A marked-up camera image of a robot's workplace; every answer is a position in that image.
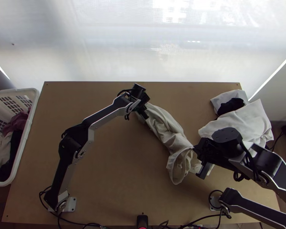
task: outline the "window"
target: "window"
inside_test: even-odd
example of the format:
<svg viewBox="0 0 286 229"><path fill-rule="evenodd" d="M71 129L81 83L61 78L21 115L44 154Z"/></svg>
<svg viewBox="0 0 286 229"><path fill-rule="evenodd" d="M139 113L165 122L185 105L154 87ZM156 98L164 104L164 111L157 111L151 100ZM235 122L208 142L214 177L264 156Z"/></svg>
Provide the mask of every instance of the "window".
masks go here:
<svg viewBox="0 0 286 229"><path fill-rule="evenodd" d="M178 23L184 24L185 18L178 18Z"/></svg>
<svg viewBox="0 0 286 229"><path fill-rule="evenodd" d="M173 22L173 18L166 18L166 22L172 23Z"/></svg>
<svg viewBox="0 0 286 229"><path fill-rule="evenodd" d="M210 7L214 8L216 6L216 2L211 2Z"/></svg>
<svg viewBox="0 0 286 229"><path fill-rule="evenodd" d="M186 8L185 7L181 7L180 8L180 13L186 13Z"/></svg>

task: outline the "floor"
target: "floor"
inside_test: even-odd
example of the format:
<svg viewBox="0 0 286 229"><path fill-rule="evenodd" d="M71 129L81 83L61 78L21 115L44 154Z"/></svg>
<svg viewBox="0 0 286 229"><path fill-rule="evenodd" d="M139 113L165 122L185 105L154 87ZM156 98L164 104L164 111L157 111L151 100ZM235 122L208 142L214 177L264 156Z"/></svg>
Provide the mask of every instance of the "floor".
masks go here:
<svg viewBox="0 0 286 229"><path fill-rule="evenodd" d="M280 126L282 123L272 123L273 126L273 134L276 138L280 134ZM283 159L286 160L286 137L282 136L280 140L277 142L275 147L275 152L281 155ZM16 223L4 223L1 222L1 218L3 215L3 210L5 206L5 202L8 196L10 186L0 187L0 229L56 229L57 225L35 225L35 224L16 224ZM286 203L284 203L280 198L278 198L278 203L281 211L286 212ZM216 228L217 225L203 225L204 227L213 229ZM64 229L81 229L81 226L63 226ZM245 223L245 224L223 224L219 227L219 229L274 229L264 223Z"/></svg>

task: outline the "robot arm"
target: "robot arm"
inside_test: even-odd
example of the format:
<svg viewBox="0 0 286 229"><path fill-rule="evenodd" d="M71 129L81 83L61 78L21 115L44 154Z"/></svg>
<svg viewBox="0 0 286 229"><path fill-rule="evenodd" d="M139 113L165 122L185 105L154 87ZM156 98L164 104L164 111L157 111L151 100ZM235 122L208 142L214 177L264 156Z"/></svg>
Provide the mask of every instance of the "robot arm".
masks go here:
<svg viewBox="0 0 286 229"><path fill-rule="evenodd" d="M75 198L69 197L68 186L75 165L81 160L88 146L94 141L94 131L117 116L128 115L136 111L147 119L145 104L150 100L145 88L135 84L132 89L123 90L113 103L101 111L85 118L79 125L65 130L59 143L59 163L51 189L46 192L44 200L49 204L49 211L58 214L75 210Z"/></svg>
<svg viewBox="0 0 286 229"><path fill-rule="evenodd" d="M204 179L212 164L216 164L234 171L236 181L252 179L261 187L275 191L286 202L286 163L279 155L256 144L244 148L242 136L235 128L218 130L212 138L202 138L194 147L203 165L196 174L198 177ZM218 202L228 212L241 212L275 228L286 228L285 213L250 201L234 189L227 188Z"/></svg>
<svg viewBox="0 0 286 229"><path fill-rule="evenodd" d="M227 188L218 202L228 211L244 213L277 229L286 229L286 213L248 200L235 189Z"/></svg>

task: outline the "black cable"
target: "black cable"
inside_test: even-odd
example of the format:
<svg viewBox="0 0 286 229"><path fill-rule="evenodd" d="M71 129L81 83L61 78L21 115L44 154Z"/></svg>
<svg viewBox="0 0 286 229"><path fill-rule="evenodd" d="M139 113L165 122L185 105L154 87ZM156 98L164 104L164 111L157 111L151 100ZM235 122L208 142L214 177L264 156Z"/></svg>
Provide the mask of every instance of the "black cable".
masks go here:
<svg viewBox="0 0 286 229"><path fill-rule="evenodd" d="M240 143L240 146L246 152L246 155L249 158L249 164L250 164L251 169L253 171L253 180L256 181L257 178L259 177L259 174L257 172L257 168L256 168L255 162L253 160L253 157L252 157L251 153L249 152L249 150L245 147L243 142Z"/></svg>
<svg viewBox="0 0 286 229"><path fill-rule="evenodd" d="M194 223L196 223L196 222L198 222L198 221L201 221L201 220L206 219L206 218L211 218L211 217L221 216L221 215L224 215L224 216L225 216L225 217L227 217L228 219L231 219L231 218L232 218L229 214L226 214L226 213L225 213L225 212L223 212L223 211L222 211L222 209L221 209L220 214L216 214L216 215L209 215L209 216L201 217L201 218L199 218L199 219L197 219L197 220L195 220L195 221L192 221L192 222L190 222L190 223L188 223L188 224L186 224L186 225L182 225L182 226L180 226L180 228L179 228L179 229L183 229L183 228L185 228L185 227L192 227L192 226L193 226L193 224L194 224Z"/></svg>
<svg viewBox="0 0 286 229"><path fill-rule="evenodd" d="M216 227L215 229L218 229L219 226L220 226L220 220L221 220L221 218L222 218L222 210L223 210L223 208L221 208L221 210L220 210L218 225L217 225L217 227Z"/></svg>
<svg viewBox="0 0 286 229"><path fill-rule="evenodd" d="M132 100L132 96L131 96L131 91L132 91L132 90L133 90L132 88L131 88L131 89L121 90L121 91L117 94L117 97L118 97L121 93L123 93L123 92L128 92L129 100L131 101L131 100ZM125 116L124 116L124 119L125 119L125 120L129 120L129 115L130 115L130 113L127 114L127 115L125 115Z"/></svg>
<svg viewBox="0 0 286 229"><path fill-rule="evenodd" d="M118 94L117 94L117 97L120 95L120 94L122 94L123 92L131 92L133 89L131 88L131 89L124 89L124 90L121 90Z"/></svg>
<svg viewBox="0 0 286 229"><path fill-rule="evenodd" d="M46 210L47 210L48 208L47 208L47 207L45 206L45 204L43 203L41 196L42 196L43 194L45 194L50 187L51 187L51 186L49 186L49 187L47 187L45 190L39 192L39 200L40 200L42 206L43 206ZM59 228L61 228L61 227L60 227L59 220L63 220L63 221L65 221L65 222L68 222L68 223L71 223L71 224L75 224L75 225L84 226L83 228L85 228L85 227L87 227L87 226L90 226L90 227L101 227L101 225L98 224L98 223L87 223L87 224L77 223L77 222L73 222L73 221L70 221L70 220L67 220L67 219L61 217L60 214L57 215L57 214L55 214L55 213L53 213L53 212L50 212L50 213L51 213L52 215L54 215L55 217L58 218L57 221L58 221L58 227L59 227Z"/></svg>
<svg viewBox="0 0 286 229"><path fill-rule="evenodd" d="M278 136L277 139L275 140L273 146L272 146L269 150L271 150L272 152L274 152L276 143L278 142L278 140L280 139L280 137L282 137L283 135L284 135L284 133L283 133L283 131L281 131L281 133L279 134L279 136Z"/></svg>
<svg viewBox="0 0 286 229"><path fill-rule="evenodd" d="M61 226L60 226L60 223L59 223L60 216L61 216L61 213L60 213L60 214L58 215L58 217L57 217L57 225L58 225L58 228L59 228L59 229L62 229Z"/></svg>
<svg viewBox="0 0 286 229"><path fill-rule="evenodd" d="M243 174L241 174L240 177L238 175L239 175L239 173L236 171L233 173L233 178L236 182L240 182L245 178L245 176Z"/></svg>
<svg viewBox="0 0 286 229"><path fill-rule="evenodd" d="M283 133L283 131L282 131L282 132L280 133L280 135L276 138L276 140L275 140L273 146L270 148L270 150L271 150L272 152L273 152L274 149L275 149L276 143L278 142L278 140L280 139L280 137L282 137L283 135L284 135L284 133Z"/></svg>
<svg viewBox="0 0 286 229"><path fill-rule="evenodd" d="M222 192L222 191L217 190L217 189L216 189L216 190L211 191L211 192L210 192L210 194L209 194L209 197L208 197L209 204L210 204L214 209L220 209L221 207L215 207L215 206L211 203L211 195L212 195L214 192L220 192L221 194L223 194L223 192Z"/></svg>

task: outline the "white window blind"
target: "white window blind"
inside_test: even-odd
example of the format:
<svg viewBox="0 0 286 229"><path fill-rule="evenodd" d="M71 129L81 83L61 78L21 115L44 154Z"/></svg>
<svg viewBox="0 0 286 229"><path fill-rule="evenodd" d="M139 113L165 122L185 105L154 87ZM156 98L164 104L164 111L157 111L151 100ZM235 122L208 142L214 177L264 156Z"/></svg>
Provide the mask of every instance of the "white window blind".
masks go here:
<svg viewBox="0 0 286 229"><path fill-rule="evenodd" d="M0 66L44 81L240 82L286 59L286 0L0 0Z"/></svg>

